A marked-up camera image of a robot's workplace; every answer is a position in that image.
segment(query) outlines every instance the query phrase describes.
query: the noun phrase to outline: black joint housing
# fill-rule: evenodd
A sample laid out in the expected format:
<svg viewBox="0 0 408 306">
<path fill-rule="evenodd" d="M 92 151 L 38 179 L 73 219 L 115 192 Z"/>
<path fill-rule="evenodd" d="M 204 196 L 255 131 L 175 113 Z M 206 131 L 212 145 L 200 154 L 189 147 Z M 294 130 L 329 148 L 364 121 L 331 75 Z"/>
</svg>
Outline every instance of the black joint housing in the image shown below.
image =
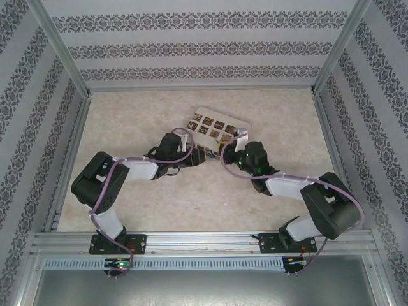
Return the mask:
<svg viewBox="0 0 408 306">
<path fill-rule="evenodd" d="M 78 198 L 80 203 L 86 204 L 91 208 L 94 207 L 105 181 L 98 179 L 97 176 L 106 178 L 114 162 L 112 156 L 106 152 L 98 152 L 91 159 L 71 186 L 71 192 Z M 128 172 L 129 168 L 123 164 L 118 164 L 115 167 L 111 180 L 109 181 L 108 189 L 103 196 L 100 206 L 96 210 L 96 214 L 106 212 L 113 205 Z"/>
<path fill-rule="evenodd" d="M 239 150 L 235 152 L 235 147 L 237 146 L 237 141 L 234 141 L 231 145 L 226 147 L 224 152 L 224 162 L 226 164 L 236 164 L 240 170 L 249 173 L 253 177 L 258 177 L 262 175 L 272 175 L 279 172 L 274 167 L 269 165 L 268 154 L 263 148 L 261 142 L 249 142 L 245 146 L 245 150 Z M 254 186 L 257 192 L 271 196 L 267 186 L 266 178 L 251 180 L 252 185 Z"/>
<path fill-rule="evenodd" d="M 319 177 L 348 194 L 351 194 L 339 177 L 331 172 Z M 321 184 L 311 184 L 300 191 L 316 228 L 329 239 L 336 239 L 360 220 L 356 205 L 343 194 Z"/>
</svg>

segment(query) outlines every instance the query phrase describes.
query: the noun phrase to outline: aluminum frame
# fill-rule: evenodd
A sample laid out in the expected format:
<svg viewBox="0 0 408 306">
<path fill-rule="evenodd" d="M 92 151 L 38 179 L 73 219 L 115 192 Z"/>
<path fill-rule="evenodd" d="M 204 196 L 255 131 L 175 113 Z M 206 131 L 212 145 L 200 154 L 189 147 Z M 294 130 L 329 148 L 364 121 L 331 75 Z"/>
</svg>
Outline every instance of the aluminum frame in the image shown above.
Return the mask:
<svg viewBox="0 0 408 306">
<path fill-rule="evenodd" d="M 145 254 L 135 255 L 135 259 L 154 258 L 156 261 L 169 258 L 208 259 L 208 258 L 279 258 L 298 254 L 262 254 L 259 241 L 253 238 L 263 231 L 227 232 L 147 232 Z M 89 244 L 95 233 L 37 233 L 31 246 L 29 259 L 12 305 L 33 305 L 40 285 L 45 262 L 53 258 L 81 260 L 85 258 L 111 258 L 111 255 L 90 255 Z M 316 238 L 319 248 L 323 237 Z M 396 305 L 391 287 L 379 257 L 374 236 L 369 229 L 344 233 L 336 240 L 329 240 L 321 256 L 352 255 L 362 258 L 365 271 L 377 305 Z M 257 270 L 268 270 L 260 267 Z"/>
</svg>

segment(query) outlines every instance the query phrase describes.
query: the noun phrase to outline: purple cable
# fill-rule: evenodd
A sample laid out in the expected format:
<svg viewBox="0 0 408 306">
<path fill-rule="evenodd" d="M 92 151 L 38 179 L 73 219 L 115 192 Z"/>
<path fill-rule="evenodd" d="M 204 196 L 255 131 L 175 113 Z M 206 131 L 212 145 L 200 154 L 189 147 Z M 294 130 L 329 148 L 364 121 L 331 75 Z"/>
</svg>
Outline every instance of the purple cable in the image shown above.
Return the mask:
<svg viewBox="0 0 408 306">
<path fill-rule="evenodd" d="M 222 147 L 222 150 L 221 150 L 221 164 L 222 164 L 222 166 L 224 167 L 224 169 L 225 169 L 228 173 L 232 174 L 234 177 L 238 177 L 238 178 L 244 179 L 244 180 L 260 180 L 260 179 L 273 179 L 273 178 L 278 178 L 278 179 L 279 179 L 279 178 L 287 177 L 287 178 L 289 178 L 289 179 L 294 179 L 294 180 L 297 180 L 297 181 L 299 181 L 299 182 L 304 182 L 304 181 L 308 180 L 308 181 L 310 181 L 310 182 L 315 182 L 315 183 L 317 183 L 317 184 L 324 185 L 324 186 L 326 186 L 326 187 L 328 187 L 328 188 L 330 188 L 330 189 L 333 189 L 333 190 L 337 191 L 338 193 L 343 194 L 343 195 L 344 195 L 345 197 L 347 197 L 350 201 L 352 201 L 352 203 L 353 203 L 354 205 L 356 205 L 356 207 L 357 207 L 357 209 L 358 209 L 358 212 L 360 213 L 360 221 L 359 221 L 359 223 L 358 223 L 357 225 L 353 226 L 352 228 L 350 228 L 350 229 L 347 230 L 347 231 L 353 231 L 353 230 L 358 229 L 358 228 L 361 228 L 361 227 L 363 226 L 364 220 L 365 220 L 365 214 L 364 214 L 364 209 L 363 209 L 363 207 L 361 207 L 360 203 L 358 203 L 358 201 L 357 201 L 356 199 L 354 199 L 354 197 L 352 197 L 351 194 L 345 192 L 343 189 L 340 189 L 340 188 L 338 188 L 337 186 L 334 186 L 333 184 L 323 182 L 322 180 L 318 180 L 318 179 L 316 179 L 316 178 L 314 179 L 314 178 L 310 178 L 310 177 L 298 177 L 298 176 L 296 176 L 296 175 L 288 175 L 288 174 L 280 173 L 280 172 L 275 173 L 275 174 L 273 174 L 273 175 L 262 175 L 262 176 L 258 176 L 258 177 L 249 177 L 249 176 L 247 176 L 247 175 L 239 175 L 239 174 L 237 174 L 237 173 L 231 171 L 231 170 L 227 167 L 227 165 L 225 164 L 225 160 L 224 160 L 225 148 L 226 148 L 228 145 L 232 144 L 236 139 L 238 139 L 238 138 L 240 138 L 240 137 L 241 137 L 241 136 L 237 136 L 237 137 L 234 137 L 234 138 L 230 139 L 230 140 Z M 315 253 L 313 259 L 310 260 L 310 261 L 307 263 L 307 265 L 306 265 L 301 271 L 306 270 L 307 268 L 309 268 L 309 266 L 310 266 L 311 264 L 313 264 L 313 262 L 315 262 L 316 258 L 319 256 L 319 254 L 320 254 L 321 251 L 323 250 L 323 247 L 326 245 L 327 240 L 328 240 L 328 239 L 325 238 L 325 240 L 324 240 L 324 242 L 322 243 L 320 249 Z"/>
<path fill-rule="evenodd" d="M 171 132 L 174 133 L 174 131 L 177 131 L 177 130 L 181 130 L 181 131 L 186 132 L 186 133 L 190 136 L 190 139 L 191 139 L 190 149 L 189 149 L 189 151 L 187 152 L 187 154 L 186 154 L 184 157 L 182 157 L 182 158 L 180 158 L 180 159 L 177 159 L 177 160 L 175 160 L 175 161 L 159 161 L 159 160 L 157 160 L 157 159 L 150 159 L 150 158 L 146 158 L 146 157 L 128 157 L 128 158 L 122 158 L 122 159 L 117 160 L 116 162 L 114 162 L 114 164 L 112 165 L 112 167 L 109 169 L 108 176 L 106 177 L 106 180 L 105 180 L 104 183 L 103 183 L 103 188 L 102 188 L 101 194 L 99 195 L 99 198 L 98 198 L 98 200 L 96 201 L 94 208 L 89 212 L 89 215 L 90 215 L 90 217 L 91 217 L 92 223 L 95 225 L 96 229 L 101 233 L 101 235 L 103 235 L 106 239 L 108 239 L 109 241 L 111 241 L 111 243 L 113 243 L 113 244 L 117 245 L 118 247 L 121 247 L 122 249 L 124 249 L 124 250 L 125 250 L 126 252 L 128 252 L 129 255 L 130 255 L 130 265 L 126 268 L 126 270 L 122 270 L 122 269 L 120 269 L 120 268 L 112 268 L 112 269 L 110 269 L 110 270 L 108 271 L 108 276 L 109 276 L 109 277 L 111 277 L 111 273 L 112 273 L 113 271 L 120 271 L 120 272 L 122 272 L 120 275 L 118 275 L 118 276 L 115 277 L 116 279 L 119 278 L 119 277 L 122 277 L 122 276 L 124 276 L 125 274 L 127 274 L 127 273 L 130 271 L 131 267 L 133 266 L 133 253 L 132 253 L 132 251 L 129 250 L 129 249 L 128 249 L 127 247 L 125 247 L 124 245 L 122 245 L 122 244 L 116 242 L 115 239 L 112 239 L 111 237 L 109 237 L 109 236 L 99 227 L 98 223 L 96 222 L 96 220 L 95 220 L 95 218 L 94 218 L 94 216 L 93 216 L 93 215 L 95 214 L 95 212 L 97 211 L 98 207 L 100 206 L 100 204 L 101 204 L 101 202 L 102 202 L 102 199 L 103 199 L 103 196 L 105 195 L 106 190 L 108 189 L 109 182 L 110 182 L 110 180 L 111 180 L 111 178 L 112 178 L 112 173 L 113 173 L 114 169 L 116 168 L 116 166 L 117 166 L 118 164 L 120 164 L 120 163 L 123 163 L 124 161 L 150 161 L 150 162 L 152 162 L 152 163 L 175 164 L 175 163 L 179 163 L 179 162 L 181 162 L 181 161 L 187 159 L 187 158 L 191 155 L 191 153 L 193 152 L 193 147 L 194 147 L 194 139 L 193 139 L 193 136 L 192 136 L 192 134 L 191 134 L 188 130 L 186 130 L 186 129 L 182 128 L 182 127 L 178 127 L 178 128 L 176 127 L 176 128 L 173 129 Z"/>
</svg>

